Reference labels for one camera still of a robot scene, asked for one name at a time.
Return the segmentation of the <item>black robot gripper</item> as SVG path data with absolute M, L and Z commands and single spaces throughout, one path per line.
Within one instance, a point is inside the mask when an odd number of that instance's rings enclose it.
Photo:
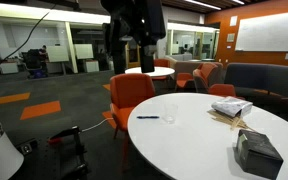
M 140 51 L 141 72 L 154 71 L 153 55 L 157 41 L 166 36 L 161 0 L 100 0 L 110 14 L 109 43 L 116 47 L 125 36 L 143 46 Z M 112 52 L 114 72 L 124 74 L 124 48 Z

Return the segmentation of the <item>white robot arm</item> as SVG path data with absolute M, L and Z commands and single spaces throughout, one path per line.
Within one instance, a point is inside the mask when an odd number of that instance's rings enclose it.
M 158 34 L 149 35 L 148 30 L 144 35 L 140 35 L 140 30 L 136 30 L 133 34 L 131 32 L 114 35 L 117 37 L 117 42 L 122 42 L 123 36 L 130 36 L 136 39 L 137 43 L 144 48 L 145 57 L 152 56 L 152 53 L 156 51 L 156 46 L 158 39 L 161 39 L 165 36 L 165 32 L 162 33 L 162 30 L 159 33 L 161 37 L 157 36 Z M 113 43 L 113 47 L 117 48 L 117 42 Z M 12 177 L 21 165 L 24 162 L 24 156 L 15 148 L 12 142 L 9 140 L 8 136 L 4 132 L 2 125 L 0 123 L 0 180 L 7 180 Z

